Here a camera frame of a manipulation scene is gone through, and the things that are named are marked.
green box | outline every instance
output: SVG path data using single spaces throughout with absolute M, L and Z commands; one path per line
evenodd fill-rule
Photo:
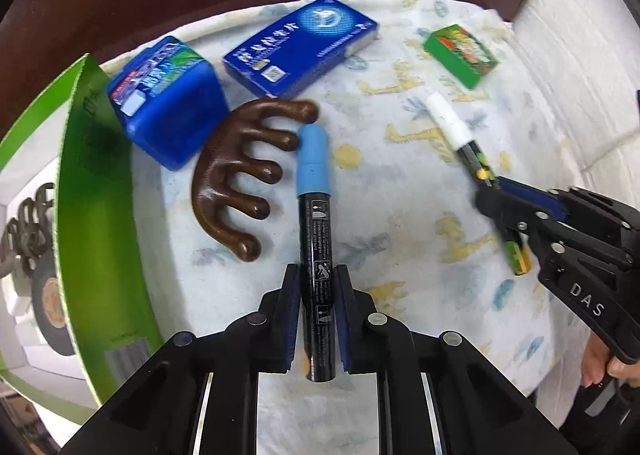
M 423 47 L 468 89 L 474 89 L 499 63 L 490 50 L 457 24 L 432 32 Z

wooden massage comb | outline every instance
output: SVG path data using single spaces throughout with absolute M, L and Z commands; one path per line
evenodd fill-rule
M 271 208 L 262 197 L 231 188 L 229 180 L 234 174 L 244 172 L 268 184 L 276 184 L 282 178 L 282 167 L 274 161 L 250 158 L 243 146 L 262 141 L 287 152 L 300 146 L 295 133 L 262 125 L 262 120 L 273 116 L 309 124 L 318 118 L 318 107 L 310 101 L 281 99 L 254 100 L 239 106 L 209 136 L 191 182 L 191 205 L 200 226 L 244 261 L 260 256 L 260 242 L 253 235 L 227 225 L 223 221 L 223 209 L 230 206 L 263 220 L 269 216 Z

white patterned cloth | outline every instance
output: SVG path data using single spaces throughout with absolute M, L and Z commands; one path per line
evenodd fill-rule
M 583 326 L 535 272 L 511 274 L 491 222 L 471 204 L 465 170 L 433 130 L 424 101 L 430 92 L 442 93 L 499 175 L 542 189 L 580 184 L 568 141 L 514 53 L 510 27 L 495 13 L 451 0 L 342 1 L 381 28 L 375 42 L 300 96 L 320 106 L 319 123 L 334 154 L 334 261 L 348 265 L 354 286 L 370 291 L 378 310 L 422 333 L 459 331 L 529 393 Z M 214 64 L 234 108 L 252 95 L 224 72 L 222 56 L 304 3 L 227 13 L 174 34 Z M 473 92 L 420 48 L 431 31 L 454 23 L 500 60 Z M 283 119 L 272 124 L 296 128 Z M 134 149 L 138 242 L 164 337 L 180 329 L 197 335 L 224 329 L 255 310 L 262 294 L 280 285 L 286 264 L 298 261 L 295 155 L 264 143 L 251 153 L 277 161 L 285 175 L 275 186 L 238 176 L 240 190 L 265 197 L 272 209 L 263 222 L 230 212 L 231 222 L 262 243 L 260 258 L 242 263 L 194 218 L 196 158 L 169 172 Z M 297 356 L 291 373 L 260 381 L 260 453 L 375 450 L 373 375 L 310 383 Z

human hand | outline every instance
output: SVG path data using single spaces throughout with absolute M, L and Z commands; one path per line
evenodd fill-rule
M 583 387 L 598 384 L 606 374 L 618 379 L 629 379 L 632 386 L 640 385 L 640 361 L 635 365 L 625 365 L 610 356 L 609 347 L 592 332 L 582 355 Z

blue cardboard box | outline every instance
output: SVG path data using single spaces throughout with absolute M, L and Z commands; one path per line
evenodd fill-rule
M 254 34 L 223 58 L 258 97 L 293 98 L 375 39 L 378 24 L 338 0 L 316 0 Z
M 211 64 L 167 36 L 126 64 L 107 95 L 129 139 L 179 170 L 228 114 Z

